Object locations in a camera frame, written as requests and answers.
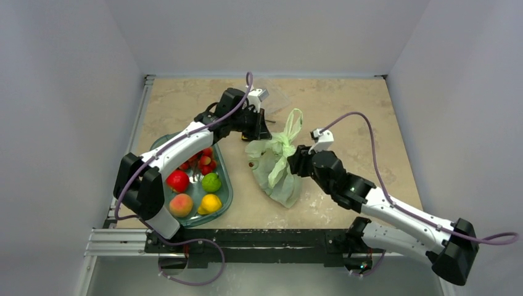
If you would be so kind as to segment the green plastic bag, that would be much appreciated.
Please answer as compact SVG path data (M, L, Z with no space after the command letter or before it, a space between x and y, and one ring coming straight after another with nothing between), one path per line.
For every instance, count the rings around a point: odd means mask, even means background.
M297 147L293 141L303 126L303 113L293 109L283 131L272 134L268 140L252 141L245 147L247 164L260 189L273 201L291 208L302 190L301 178L290 172L287 158Z

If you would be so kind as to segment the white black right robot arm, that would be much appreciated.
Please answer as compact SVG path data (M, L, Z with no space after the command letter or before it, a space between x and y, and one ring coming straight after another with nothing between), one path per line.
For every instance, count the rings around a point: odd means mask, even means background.
M440 278L464 286L479 251L473 224L450 221L418 210L385 193L383 188L352 173L332 151L310 152L299 145L287 159L290 172L310 177L340 207L378 218L417 239Z

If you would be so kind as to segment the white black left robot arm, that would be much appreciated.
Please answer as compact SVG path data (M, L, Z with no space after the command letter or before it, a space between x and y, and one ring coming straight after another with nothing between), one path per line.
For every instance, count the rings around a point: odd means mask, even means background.
M168 175L232 131L250 140L269 139L261 107L267 97L266 89L228 88L218 102L158 148L140 156L128 153L122 158L113 196L160 235L160 245L168 252L177 252L184 244L181 225L165 205Z

